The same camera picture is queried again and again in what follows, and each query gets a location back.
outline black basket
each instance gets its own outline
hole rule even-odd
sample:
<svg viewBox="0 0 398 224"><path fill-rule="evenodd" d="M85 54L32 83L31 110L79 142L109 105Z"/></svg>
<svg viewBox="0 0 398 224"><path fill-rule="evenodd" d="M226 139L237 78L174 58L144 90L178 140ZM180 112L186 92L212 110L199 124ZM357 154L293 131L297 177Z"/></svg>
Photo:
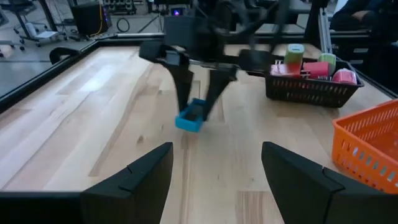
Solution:
<svg viewBox="0 0 398 224"><path fill-rule="evenodd" d="M283 59L283 57L276 57L276 60ZM303 61L316 62L316 60L309 58L305 58ZM355 71L348 62L337 60L336 71L341 68ZM364 86L358 74L356 81L356 85L349 85L326 80L266 75L266 94L268 98L273 100L340 108L359 87Z"/></svg>

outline chair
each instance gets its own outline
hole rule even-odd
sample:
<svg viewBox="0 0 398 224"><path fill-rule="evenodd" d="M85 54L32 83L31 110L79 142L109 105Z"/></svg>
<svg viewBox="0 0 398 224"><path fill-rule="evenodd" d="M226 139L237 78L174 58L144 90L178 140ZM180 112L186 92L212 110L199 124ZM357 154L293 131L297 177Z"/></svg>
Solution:
<svg viewBox="0 0 398 224"><path fill-rule="evenodd" d="M10 1L13 1L15 4L15 7L11 6ZM34 4L35 0L8 0L0 4L3 10L7 10L12 12L13 14L19 14L24 18L25 24L28 23L29 21L27 20L26 16L29 15L31 12L35 11L37 9L37 6ZM33 25L38 25L38 26L44 26L44 29L47 29L47 25L44 23L39 23L39 22L30 22ZM21 25L15 26L14 27L14 32L16 34L19 34L19 29L21 28Z"/></svg>
<svg viewBox="0 0 398 224"><path fill-rule="evenodd" d="M0 8L0 27L7 23L8 23L8 19ZM15 45L20 45L20 44L14 43L10 40L0 40L0 45L8 45L8 46L14 48ZM20 48L20 50L25 50L24 46L20 46L19 48ZM0 49L0 58L2 58L2 57L4 57L4 54L1 52L1 49Z"/></svg>

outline person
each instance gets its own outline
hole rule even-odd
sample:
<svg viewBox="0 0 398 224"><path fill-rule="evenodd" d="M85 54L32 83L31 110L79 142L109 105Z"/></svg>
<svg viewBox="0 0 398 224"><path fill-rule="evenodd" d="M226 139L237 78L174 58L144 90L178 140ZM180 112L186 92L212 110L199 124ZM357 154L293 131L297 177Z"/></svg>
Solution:
<svg viewBox="0 0 398 224"><path fill-rule="evenodd" d="M348 0L330 21L333 30L375 30L380 26L379 13L387 0Z"/></svg>

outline orange plastic crate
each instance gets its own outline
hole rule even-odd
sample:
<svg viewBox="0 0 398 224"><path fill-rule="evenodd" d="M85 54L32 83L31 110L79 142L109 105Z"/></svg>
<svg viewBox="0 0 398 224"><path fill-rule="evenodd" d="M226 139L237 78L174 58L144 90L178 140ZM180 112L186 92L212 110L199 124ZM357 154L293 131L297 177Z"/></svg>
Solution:
<svg viewBox="0 0 398 224"><path fill-rule="evenodd" d="M333 162L356 180L398 194L398 100L333 121Z"/></svg>

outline wood grain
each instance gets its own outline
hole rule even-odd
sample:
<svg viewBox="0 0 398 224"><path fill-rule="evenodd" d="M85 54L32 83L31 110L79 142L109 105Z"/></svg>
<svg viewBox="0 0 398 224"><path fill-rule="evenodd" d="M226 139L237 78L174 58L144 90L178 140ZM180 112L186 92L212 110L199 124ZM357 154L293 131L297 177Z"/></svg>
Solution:
<svg viewBox="0 0 398 224"><path fill-rule="evenodd" d="M201 132L186 133L174 125L172 77L137 51L98 49L0 114L2 190L84 190L172 141L163 224L283 223L262 168L262 142L336 170L332 119L390 100L366 84L340 109L272 101L263 78L240 71ZM277 48L284 52L285 45ZM305 55L317 58L319 51L307 45ZM191 70L190 98L204 98L207 70Z"/></svg>

